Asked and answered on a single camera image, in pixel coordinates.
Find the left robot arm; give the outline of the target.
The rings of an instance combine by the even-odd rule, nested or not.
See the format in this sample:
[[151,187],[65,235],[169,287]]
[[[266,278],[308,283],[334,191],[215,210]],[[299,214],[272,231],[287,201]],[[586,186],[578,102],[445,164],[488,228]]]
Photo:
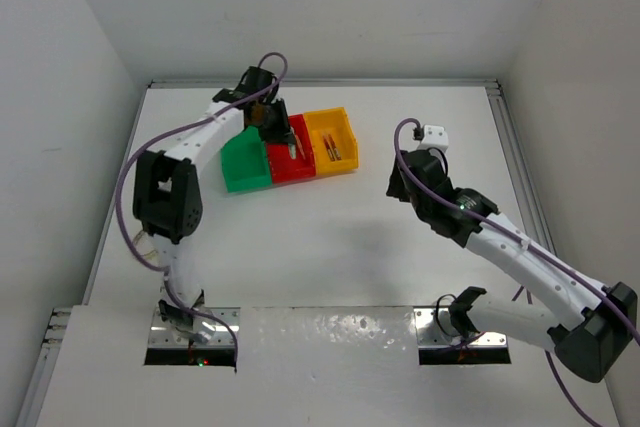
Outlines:
[[293,131],[276,75],[249,67],[233,89],[220,90],[210,106],[167,150],[145,149],[136,160],[132,211],[157,252],[165,294],[162,319],[193,331],[204,292],[195,280],[188,238],[203,218],[199,177],[231,140],[252,127],[267,143],[292,144]]

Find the orange pen cap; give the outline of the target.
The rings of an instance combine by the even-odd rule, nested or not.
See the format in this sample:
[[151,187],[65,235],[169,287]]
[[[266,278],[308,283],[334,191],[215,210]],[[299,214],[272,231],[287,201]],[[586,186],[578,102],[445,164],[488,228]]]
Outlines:
[[304,149],[303,149],[302,143],[301,143],[301,141],[300,141],[300,139],[299,139],[299,137],[298,137],[297,135],[295,136],[295,140],[296,140],[296,148],[297,148],[297,151],[299,152],[299,155],[300,155],[303,159],[306,159],[306,154],[305,154],[305,152],[304,152]]

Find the red gel pen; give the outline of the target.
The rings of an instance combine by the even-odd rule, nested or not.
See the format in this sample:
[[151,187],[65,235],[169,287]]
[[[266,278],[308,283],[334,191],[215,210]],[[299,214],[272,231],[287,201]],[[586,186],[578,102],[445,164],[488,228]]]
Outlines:
[[336,143],[335,143],[335,141],[334,141],[334,139],[333,139],[332,135],[330,135],[330,134],[329,134],[329,135],[328,135],[328,139],[329,139],[330,145],[331,145],[331,147],[332,147],[332,149],[333,149],[333,153],[334,153],[335,160],[336,160],[336,161],[340,161],[340,160],[342,160],[342,157],[341,157],[340,151],[339,151],[339,149],[338,149],[338,147],[337,147],[337,145],[336,145]]

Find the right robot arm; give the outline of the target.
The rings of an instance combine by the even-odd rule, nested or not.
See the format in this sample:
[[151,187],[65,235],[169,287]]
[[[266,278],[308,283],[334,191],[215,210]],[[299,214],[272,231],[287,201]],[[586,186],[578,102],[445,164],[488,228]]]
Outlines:
[[631,342],[638,305],[631,287],[606,285],[560,261],[520,233],[490,199],[454,187],[431,152],[397,151],[387,194],[410,203],[436,234],[489,261],[540,302],[510,307],[470,286],[448,308],[443,329],[449,335],[500,331],[554,353],[591,383],[603,380]]

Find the pink gel pen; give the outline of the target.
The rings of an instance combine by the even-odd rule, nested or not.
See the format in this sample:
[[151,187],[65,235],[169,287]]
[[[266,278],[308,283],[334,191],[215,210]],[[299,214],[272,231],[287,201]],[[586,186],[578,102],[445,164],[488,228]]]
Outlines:
[[330,145],[330,142],[329,142],[329,139],[328,139],[327,135],[323,133],[323,134],[322,134],[322,139],[323,139],[323,143],[324,143],[324,145],[325,145],[325,148],[326,148],[326,150],[327,150],[328,156],[329,156],[331,159],[334,159],[334,160],[335,160],[334,153],[333,153],[333,149],[332,149],[332,147],[331,147],[331,145]]

